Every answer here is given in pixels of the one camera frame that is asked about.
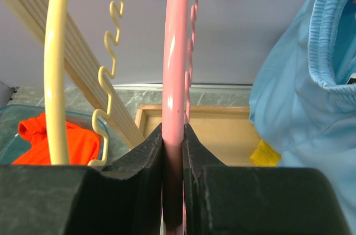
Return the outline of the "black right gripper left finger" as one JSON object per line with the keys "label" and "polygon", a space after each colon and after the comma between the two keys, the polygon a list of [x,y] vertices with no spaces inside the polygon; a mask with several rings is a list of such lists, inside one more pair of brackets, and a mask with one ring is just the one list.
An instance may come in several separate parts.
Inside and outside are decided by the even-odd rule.
{"label": "black right gripper left finger", "polygon": [[159,234],[162,132],[102,168],[1,166],[2,234]]}

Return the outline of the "pink hanger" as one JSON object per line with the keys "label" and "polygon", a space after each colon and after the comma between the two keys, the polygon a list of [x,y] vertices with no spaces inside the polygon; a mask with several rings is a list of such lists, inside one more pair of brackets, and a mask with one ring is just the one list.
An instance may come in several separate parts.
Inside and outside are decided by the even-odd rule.
{"label": "pink hanger", "polygon": [[190,120],[192,53],[199,0],[167,0],[162,81],[164,177],[162,205],[165,234],[183,234],[182,144]]}

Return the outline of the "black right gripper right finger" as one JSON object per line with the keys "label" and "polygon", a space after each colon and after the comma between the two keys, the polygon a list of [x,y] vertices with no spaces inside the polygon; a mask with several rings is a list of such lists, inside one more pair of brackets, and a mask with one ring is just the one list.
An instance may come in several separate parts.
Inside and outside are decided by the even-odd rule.
{"label": "black right gripper right finger", "polygon": [[319,170],[227,166],[184,129],[186,234],[351,233]]}

